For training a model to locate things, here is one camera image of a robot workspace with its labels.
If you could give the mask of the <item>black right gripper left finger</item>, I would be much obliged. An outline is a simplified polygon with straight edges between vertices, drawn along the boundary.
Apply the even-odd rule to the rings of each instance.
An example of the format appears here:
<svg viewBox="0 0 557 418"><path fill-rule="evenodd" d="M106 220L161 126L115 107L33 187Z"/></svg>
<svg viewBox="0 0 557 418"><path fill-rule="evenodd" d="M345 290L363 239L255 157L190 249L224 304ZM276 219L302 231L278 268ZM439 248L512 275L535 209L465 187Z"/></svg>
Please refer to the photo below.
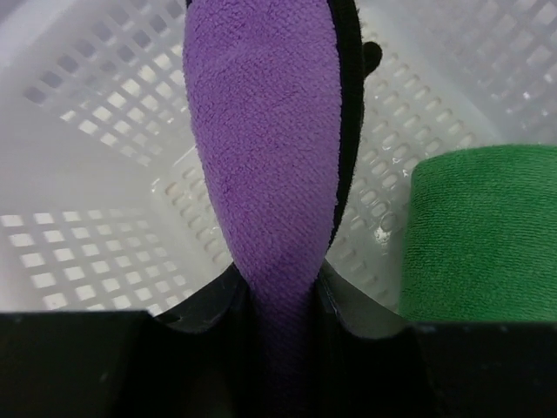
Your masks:
<svg viewBox="0 0 557 418"><path fill-rule="evenodd" d="M234 266L159 315L3 313L4 417L248 417L249 298Z"/></svg>

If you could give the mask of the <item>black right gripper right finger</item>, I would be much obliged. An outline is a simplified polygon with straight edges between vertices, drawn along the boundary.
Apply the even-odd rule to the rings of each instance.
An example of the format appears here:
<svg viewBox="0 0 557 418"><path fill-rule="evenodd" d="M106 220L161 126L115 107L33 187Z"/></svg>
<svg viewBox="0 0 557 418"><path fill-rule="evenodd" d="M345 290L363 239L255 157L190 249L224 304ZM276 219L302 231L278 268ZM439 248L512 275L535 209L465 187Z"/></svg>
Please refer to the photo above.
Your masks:
<svg viewBox="0 0 557 418"><path fill-rule="evenodd" d="M324 264L314 287L320 417L553 417L553 322L412 322Z"/></svg>

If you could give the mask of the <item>green microfiber towel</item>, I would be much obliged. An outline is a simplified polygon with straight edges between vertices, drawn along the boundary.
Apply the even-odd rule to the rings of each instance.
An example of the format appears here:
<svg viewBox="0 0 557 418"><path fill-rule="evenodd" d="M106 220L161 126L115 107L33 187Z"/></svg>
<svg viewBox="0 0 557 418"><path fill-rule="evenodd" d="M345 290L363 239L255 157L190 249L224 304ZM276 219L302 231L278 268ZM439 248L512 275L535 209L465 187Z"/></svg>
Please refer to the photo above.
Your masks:
<svg viewBox="0 0 557 418"><path fill-rule="evenodd" d="M556 150L448 152L413 170L399 313L409 320L556 318Z"/></svg>

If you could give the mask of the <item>black and purple towel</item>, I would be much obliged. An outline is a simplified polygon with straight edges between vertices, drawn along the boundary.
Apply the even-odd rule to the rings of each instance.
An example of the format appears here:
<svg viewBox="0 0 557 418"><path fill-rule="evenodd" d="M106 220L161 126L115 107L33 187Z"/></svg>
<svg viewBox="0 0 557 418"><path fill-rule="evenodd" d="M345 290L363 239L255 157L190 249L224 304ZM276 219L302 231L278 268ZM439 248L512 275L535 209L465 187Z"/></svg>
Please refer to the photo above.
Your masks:
<svg viewBox="0 0 557 418"><path fill-rule="evenodd" d="M353 1L190 1L184 74L205 183L258 322L262 378L310 369L312 287L342 220L382 51Z"/></svg>

